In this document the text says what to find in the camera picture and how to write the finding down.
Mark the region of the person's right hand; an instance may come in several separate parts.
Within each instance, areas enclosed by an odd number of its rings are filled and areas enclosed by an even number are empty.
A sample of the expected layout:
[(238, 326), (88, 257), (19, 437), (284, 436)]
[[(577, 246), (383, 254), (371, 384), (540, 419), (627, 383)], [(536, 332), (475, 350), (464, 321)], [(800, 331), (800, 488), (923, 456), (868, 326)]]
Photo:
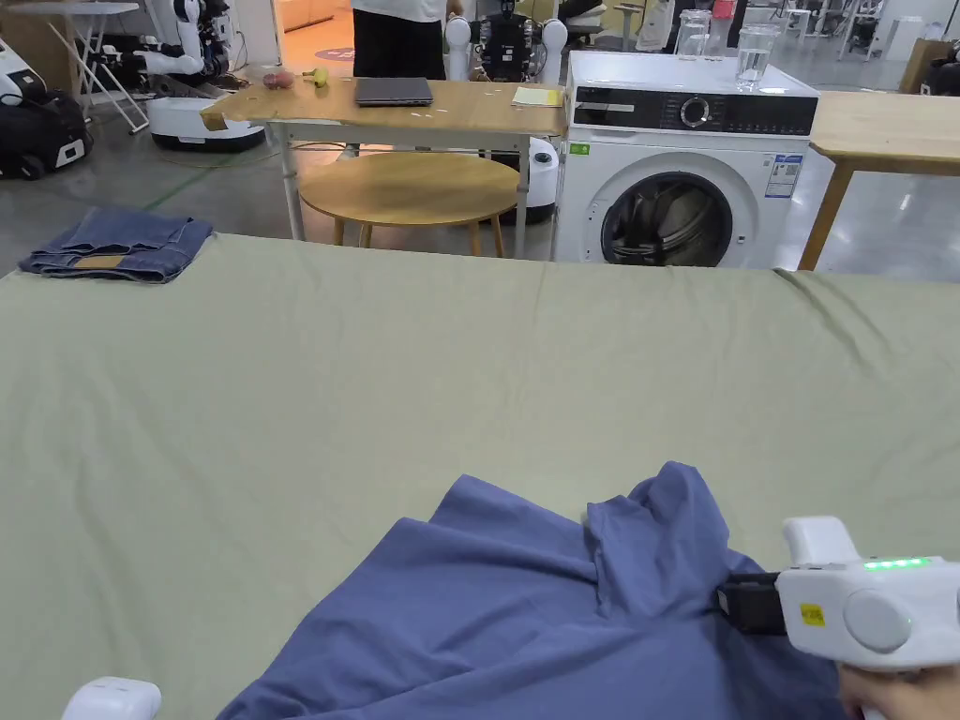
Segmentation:
[(876, 711), (886, 719), (957, 719), (959, 667), (928, 668), (909, 678), (840, 665), (839, 697), (847, 715), (864, 719)]

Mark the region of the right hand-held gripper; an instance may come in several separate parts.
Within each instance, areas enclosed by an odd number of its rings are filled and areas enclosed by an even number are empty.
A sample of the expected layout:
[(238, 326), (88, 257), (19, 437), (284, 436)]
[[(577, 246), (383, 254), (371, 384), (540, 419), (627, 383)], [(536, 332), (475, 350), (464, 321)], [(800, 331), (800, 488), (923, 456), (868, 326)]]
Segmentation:
[(784, 523), (790, 566), (734, 573), (715, 590), (737, 630), (878, 672), (959, 662), (959, 564), (938, 556), (864, 558), (837, 517)]

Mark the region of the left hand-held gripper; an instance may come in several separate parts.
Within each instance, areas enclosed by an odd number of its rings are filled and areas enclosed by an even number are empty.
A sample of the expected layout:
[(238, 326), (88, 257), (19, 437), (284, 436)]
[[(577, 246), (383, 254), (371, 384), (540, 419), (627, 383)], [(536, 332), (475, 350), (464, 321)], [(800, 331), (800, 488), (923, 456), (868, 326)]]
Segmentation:
[(69, 719), (154, 719), (162, 704), (151, 682), (117, 677), (97, 678), (81, 686), (62, 715)]

